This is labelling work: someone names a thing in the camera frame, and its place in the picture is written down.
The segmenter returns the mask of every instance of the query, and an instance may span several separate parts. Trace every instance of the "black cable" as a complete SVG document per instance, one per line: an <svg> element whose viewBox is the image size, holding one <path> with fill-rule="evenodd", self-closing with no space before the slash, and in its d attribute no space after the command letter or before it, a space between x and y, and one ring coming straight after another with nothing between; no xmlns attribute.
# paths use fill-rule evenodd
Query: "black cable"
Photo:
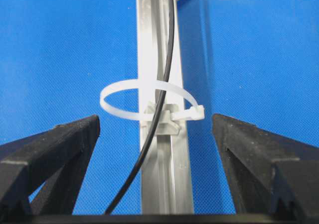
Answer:
<svg viewBox="0 0 319 224"><path fill-rule="evenodd" d="M174 17L174 0L168 0L169 1L169 32L168 32L168 49L167 49L167 56L166 56L166 64L165 64L165 72L163 76L163 80L168 82L169 80L169 74L170 74L170 68L171 68L171 60L173 56L173 47L174 47L174 27L175 27L175 17ZM148 135L146 137L144 146L141 150L141 153L139 155L139 158L137 159L133 169L131 170L131 173L129 174L127 180L125 181L124 185L121 187L119 192L116 194L112 202L109 204L108 208L105 210L104 214L108 215L111 214L114 208L117 206L117 204L120 202L128 188L130 187L131 183L133 182L134 178L136 177L137 173L139 172L144 159L147 155L147 152L150 148L150 145L152 143L156 128L159 123L160 114L164 105L166 96L166 91L160 91L159 94L159 100L156 104L155 113L153 116L153 120L151 123L150 130L148 132Z"/></svg>

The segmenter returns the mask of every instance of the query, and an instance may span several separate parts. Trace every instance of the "blue fabric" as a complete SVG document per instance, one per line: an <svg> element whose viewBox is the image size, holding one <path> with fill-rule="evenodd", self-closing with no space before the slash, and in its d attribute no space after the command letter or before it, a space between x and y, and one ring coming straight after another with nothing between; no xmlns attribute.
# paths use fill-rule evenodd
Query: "blue fabric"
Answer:
<svg viewBox="0 0 319 224"><path fill-rule="evenodd" d="M181 0L185 88L204 104L189 122L194 207L233 213L211 136L213 113L319 145L319 0Z"/></svg>
<svg viewBox="0 0 319 224"><path fill-rule="evenodd" d="M135 0L0 0L0 144L99 115L101 135L74 210L101 214L139 153L139 130L99 107L137 77ZM317 145L319 0L181 0L185 88L206 109L188 122L196 213L233 213L211 135L219 112ZM110 102L137 111L137 93ZM140 178L115 214L141 212Z"/></svg>

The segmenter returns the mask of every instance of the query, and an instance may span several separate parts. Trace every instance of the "cable clip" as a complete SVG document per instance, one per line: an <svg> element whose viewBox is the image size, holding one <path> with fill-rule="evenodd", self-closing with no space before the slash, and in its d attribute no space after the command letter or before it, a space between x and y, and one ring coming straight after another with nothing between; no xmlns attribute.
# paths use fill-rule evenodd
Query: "cable clip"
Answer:
<svg viewBox="0 0 319 224"><path fill-rule="evenodd" d="M117 117L125 118L125 119L131 119L131 120L139 120L141 124L143 121L152 121L153 114L155 111L155 105L150 103L148 106L148 109L145 113L137 113L137 112L129 112L120 110L118 108L115 108L108 104L104 99L105 97L109 96L112 93L124 91L124 90L131 90L131 89L139 89L140 87L143 87L143 89L152 89L152 90L163 90L168 92L176 93L177 95L182 96L184 99L188 100L192 107L186 110L178 111L172 106L177 105L170 105L166 104L163 107L161 120L162 123L168 123L170 126L175 127L176 126L171 123L171 121L179 121L179 120L200 120L205 118L204 113L204 106L198 105L195 98L186 90L184 90L181 87L178 87L176 85L170 84L168 82L164 81L152 81L145 84L145 81L139 80L139 79L133 79L133 80L125 80L125 81L118 81L115 83L112 83L105 87L100 94L100 105L101 107L107 111L110 114L113 114Z"/></svg>

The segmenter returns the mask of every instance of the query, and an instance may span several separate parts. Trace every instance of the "white plastic clip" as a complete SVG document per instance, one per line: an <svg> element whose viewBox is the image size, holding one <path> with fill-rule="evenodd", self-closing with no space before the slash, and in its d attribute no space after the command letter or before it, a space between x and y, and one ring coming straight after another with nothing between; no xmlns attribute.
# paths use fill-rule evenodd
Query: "white plastic clip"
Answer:
<svg viewBox="0 0 319 224"><path fill-rule="evenodd" d="M123 90L139 89L140 87L143 87L143 89L145 89L145 81L134 79L112 83L101 91L100 105L108 113L121 118L139 121L152 121L153 113L137 113L120 110L111 106L104 100L105 97L112 93ZM205 118L204 107L199 106L194 97L181 87L158 80L147 83L147 87L148 89L163 90L176 93L177 95L184 97L184 99L188 100L191 103L192 107L187 110L171 112L170 120L199 120Z"/></svg>

